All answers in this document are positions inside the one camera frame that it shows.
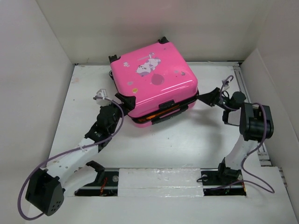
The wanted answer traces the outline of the orange cloth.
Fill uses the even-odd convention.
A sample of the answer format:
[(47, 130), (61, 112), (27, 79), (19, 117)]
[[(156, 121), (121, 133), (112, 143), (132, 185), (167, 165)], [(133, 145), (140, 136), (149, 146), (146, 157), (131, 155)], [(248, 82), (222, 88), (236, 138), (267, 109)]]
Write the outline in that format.
[(164, 115), (170, 114), (171, 112), (177, 111), (178, 109), (179, 109), (178, 107), (173, 107), (173, 108), (161, 111), (161, 112), (153, 112), (151, 114), (148, 114), (148, 115), (145, 115), (145, 116), (142, 116), (139, 118), (134, 118), (133, 121), (136, 123), (145, 123), (145, 122), (151, 121), (155, 118), (159, 118)]

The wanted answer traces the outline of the pink suitcase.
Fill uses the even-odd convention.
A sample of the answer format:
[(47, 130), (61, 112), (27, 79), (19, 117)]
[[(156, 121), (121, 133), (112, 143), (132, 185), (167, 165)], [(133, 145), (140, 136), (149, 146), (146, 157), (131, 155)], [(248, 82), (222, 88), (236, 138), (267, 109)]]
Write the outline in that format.
[(177, 111), (145, 123), (146, 127), (168, 120), (191, 109), (199, 95), (198, 80), (173, 43), (162, 37), (158, 42), (123, 54), (109, 56), (117, 92), (135, 96), (135, 109), (129, 112), (132, 119), (173, 107)]

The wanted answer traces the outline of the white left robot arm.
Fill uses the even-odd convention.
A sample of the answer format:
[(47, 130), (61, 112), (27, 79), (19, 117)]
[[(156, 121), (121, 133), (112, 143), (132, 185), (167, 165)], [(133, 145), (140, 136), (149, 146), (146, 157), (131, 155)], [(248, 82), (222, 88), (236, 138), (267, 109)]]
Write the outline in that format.
[(29, 175), (25, 198), (43, 215), (57, 212), (67, 192), (65, 185), (75, 173), (82, 173), (84, 185), (99, 185), (104, 181), (105, 168), (92, 157), (107, 146), (121, 129), (124, 117), (135, 108), (135, 96), (116, 93), (116, 97), (121, 104), (105, 98), (109, 104), (100, 107), (95, 123), (78, 147), (51, 157), (52, 164), (47, 167), (41, 164)]

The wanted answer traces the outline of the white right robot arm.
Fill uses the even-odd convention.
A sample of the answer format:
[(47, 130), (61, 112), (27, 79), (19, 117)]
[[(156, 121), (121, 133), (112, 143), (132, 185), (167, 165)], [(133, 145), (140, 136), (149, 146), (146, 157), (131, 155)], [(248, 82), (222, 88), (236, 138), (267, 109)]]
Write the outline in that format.
[(223, 108), (222, 121), (224, 124), (237, 126), (240, 136), (217, 170), (202, 171), (197, 181), (202, 182), (204, 186), (239, 183), (242, 180), (242, 168), (246, 158), (274, 133), (270, 107), (246, 103), (246, 96), (240, 91), (234, 92), (232, 97), (226, 97), (220, 88), (199, 95), (198, 100), (209, 106), (217, 105)]

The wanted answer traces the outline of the aluminium rail right edge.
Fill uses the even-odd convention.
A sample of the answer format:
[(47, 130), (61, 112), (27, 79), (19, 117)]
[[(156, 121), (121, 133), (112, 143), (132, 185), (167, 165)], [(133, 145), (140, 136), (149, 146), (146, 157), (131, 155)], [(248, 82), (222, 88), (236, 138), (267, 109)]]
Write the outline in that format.
[(251, 104), (247, 89), (242, 77), (241, 63), (238, 62), (233, 68), (235, 73), (235, 78), (238, 83), (240, 91), (245, 94), (246, 100), (241, 106), (240, 113), (240, 131), (246, 141), (253, 140), (258, 141), (255, 149), (247, 153), (249, 157), (254, 152), (258, 154), (265, 155), (267, 158), (265, 160), (261, 159), (260, 161), (268, 161), (269, 165), (272, 166), (268, 152), (265, 150), (264, 140), (267, 137), (272, 136), (274, 131), (273, 122), (270, 121), (270, 124), (267, 124), (266, 115), (270, 113), (269, 107), (263, 108), (259, 104)]

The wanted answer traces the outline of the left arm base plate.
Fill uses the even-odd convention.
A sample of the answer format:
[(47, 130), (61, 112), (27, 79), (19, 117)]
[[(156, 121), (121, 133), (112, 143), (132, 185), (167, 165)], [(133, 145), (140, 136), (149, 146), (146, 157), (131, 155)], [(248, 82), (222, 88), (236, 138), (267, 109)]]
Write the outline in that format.
[(118, 196), (119, 168), (104, 168), (95, 161), (86, 164), (97, 173), (93, 182), (75, 191), (75, 196)]

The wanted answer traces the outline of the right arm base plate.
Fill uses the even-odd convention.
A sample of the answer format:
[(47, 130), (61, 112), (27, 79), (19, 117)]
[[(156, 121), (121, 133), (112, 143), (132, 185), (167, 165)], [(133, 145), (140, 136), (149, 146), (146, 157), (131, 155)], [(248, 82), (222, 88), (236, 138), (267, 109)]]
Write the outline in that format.
[(197, 182), (202, 183), (204, 196), (246, 196), (242, 182), (236, 176), (220, 176), (218, 169), (202, 169)]

